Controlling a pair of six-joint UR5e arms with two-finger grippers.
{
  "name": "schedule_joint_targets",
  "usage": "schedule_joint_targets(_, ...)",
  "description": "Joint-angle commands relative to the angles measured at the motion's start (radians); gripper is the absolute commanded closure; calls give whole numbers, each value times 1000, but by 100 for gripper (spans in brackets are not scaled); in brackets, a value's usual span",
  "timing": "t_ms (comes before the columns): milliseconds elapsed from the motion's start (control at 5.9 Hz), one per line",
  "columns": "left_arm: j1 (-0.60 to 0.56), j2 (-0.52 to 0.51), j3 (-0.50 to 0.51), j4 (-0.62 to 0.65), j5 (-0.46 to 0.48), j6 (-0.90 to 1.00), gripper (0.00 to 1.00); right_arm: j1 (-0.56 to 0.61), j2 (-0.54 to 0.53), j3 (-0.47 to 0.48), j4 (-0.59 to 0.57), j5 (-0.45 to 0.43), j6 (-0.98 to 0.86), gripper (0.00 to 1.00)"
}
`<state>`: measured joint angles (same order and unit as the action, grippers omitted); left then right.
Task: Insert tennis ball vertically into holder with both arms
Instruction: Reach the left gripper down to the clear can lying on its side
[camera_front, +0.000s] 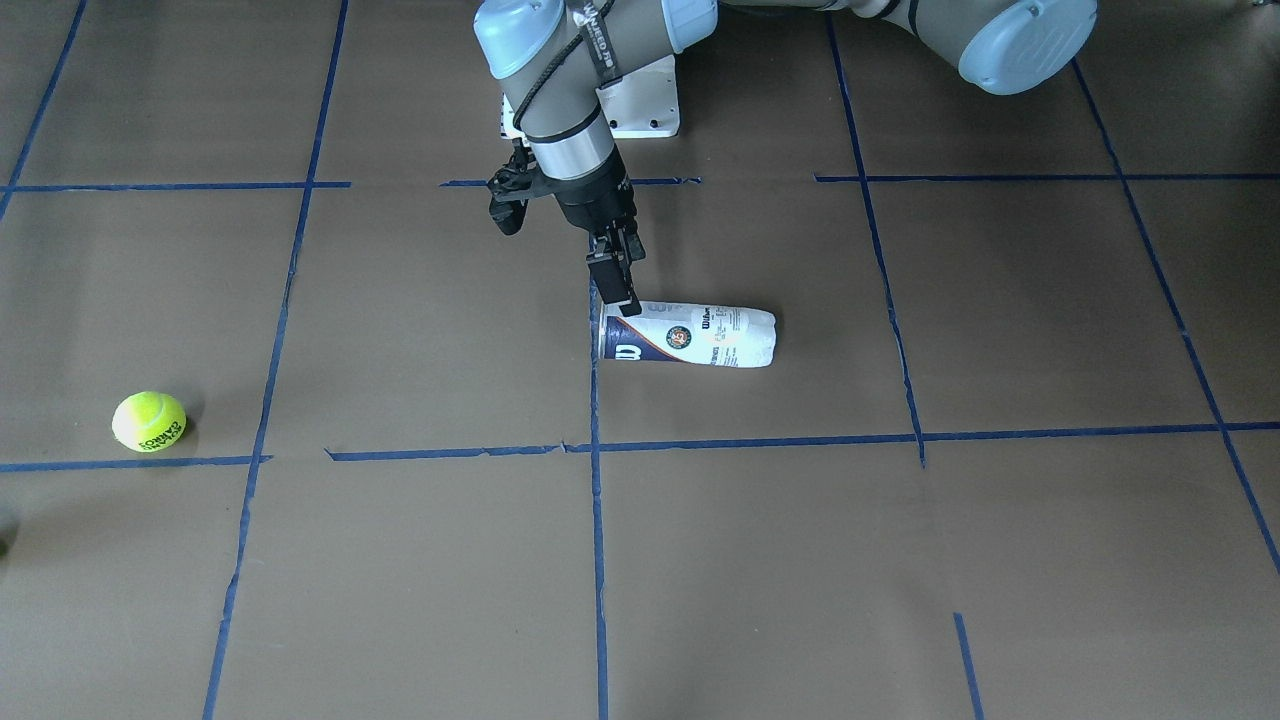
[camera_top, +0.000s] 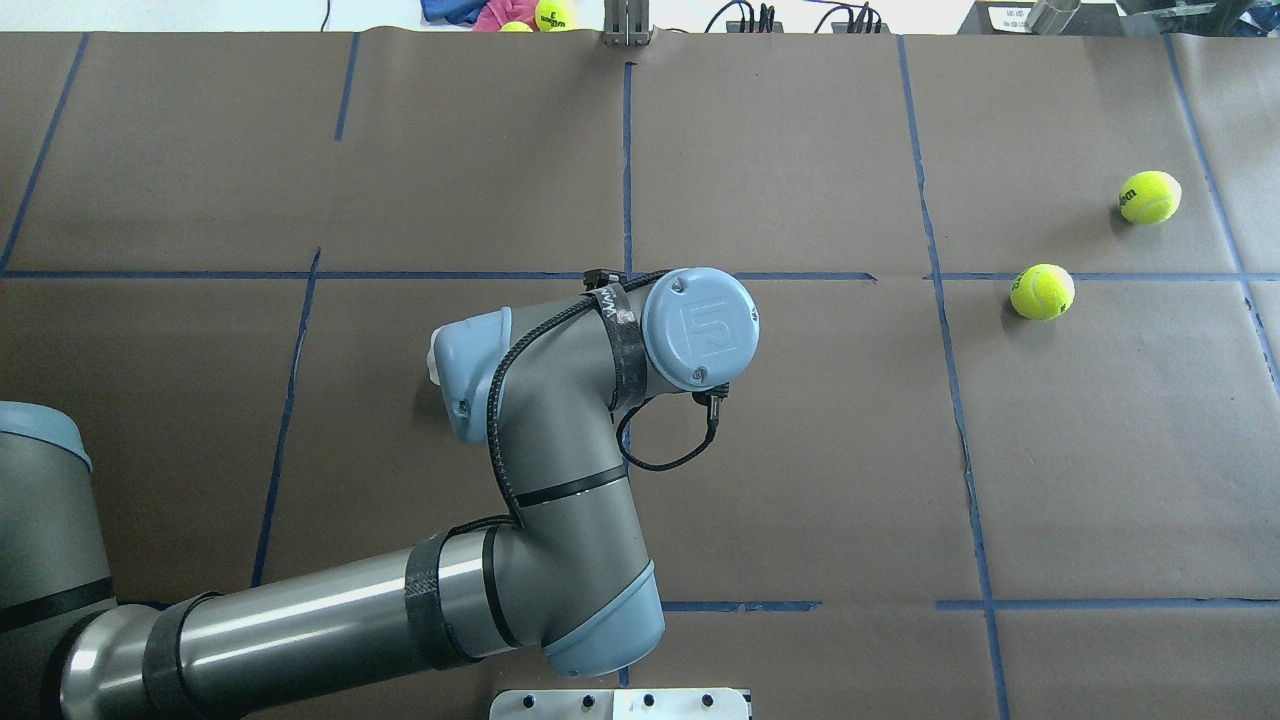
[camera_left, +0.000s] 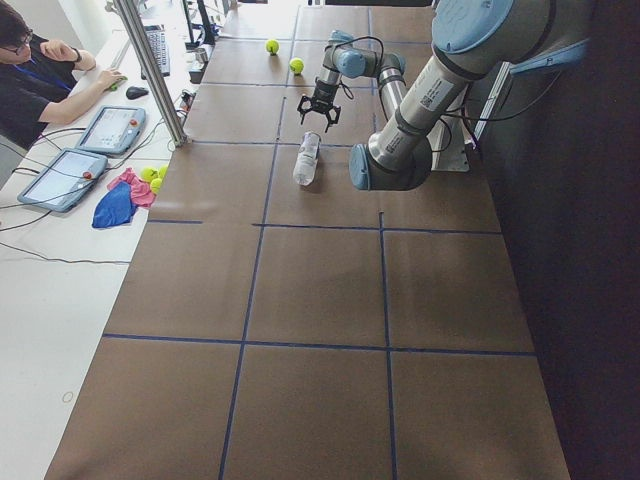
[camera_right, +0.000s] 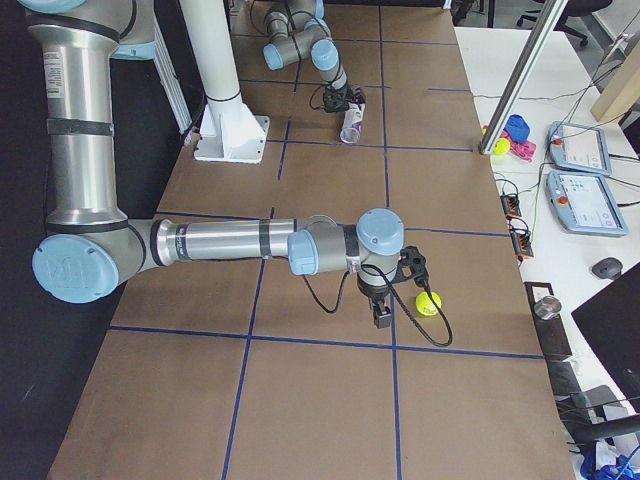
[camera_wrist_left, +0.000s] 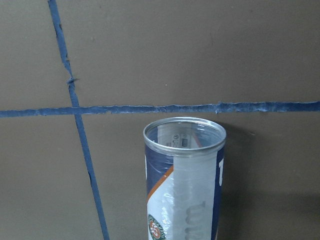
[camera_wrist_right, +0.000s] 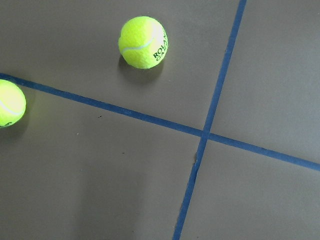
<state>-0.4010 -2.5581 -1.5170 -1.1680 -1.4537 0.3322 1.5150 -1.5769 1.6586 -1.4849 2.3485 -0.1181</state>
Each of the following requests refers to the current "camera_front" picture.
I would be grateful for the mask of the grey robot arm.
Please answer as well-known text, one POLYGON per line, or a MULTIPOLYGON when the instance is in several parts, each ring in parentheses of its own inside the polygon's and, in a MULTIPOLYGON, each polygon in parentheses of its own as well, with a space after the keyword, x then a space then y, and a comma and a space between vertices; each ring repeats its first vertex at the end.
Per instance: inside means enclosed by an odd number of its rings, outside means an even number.
MULTIPOLYGON (((922 41, 969 83, 1021 94, 1060 72, 1089 38, 1096 1, 805 1, 849 10, 922 41)), ((488 181, 490 218, 517 233, 529 201, 552 196, 585 231, 588 269, 603 304, 643 305, 631 266, 644 258, 634 187, 599 92, 684 53, 718 26, 718 1, 485 1, 474 33, 518 132, 488 181)))

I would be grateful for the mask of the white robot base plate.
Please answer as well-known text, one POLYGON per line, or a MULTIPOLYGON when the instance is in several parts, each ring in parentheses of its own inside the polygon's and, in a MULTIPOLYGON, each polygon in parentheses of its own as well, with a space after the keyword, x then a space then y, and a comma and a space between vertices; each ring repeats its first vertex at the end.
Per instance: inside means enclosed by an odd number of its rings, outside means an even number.
POLYGON ((521 100, 508 99, 504 132, 531 132, 534 140, 544 142, 605 133, 614 138, 672 137, 681 122, 675 70, 676 55, 667 53, 599 90, 600 81, 580 49, 541 86, 518 129, 515 111, 521 100))

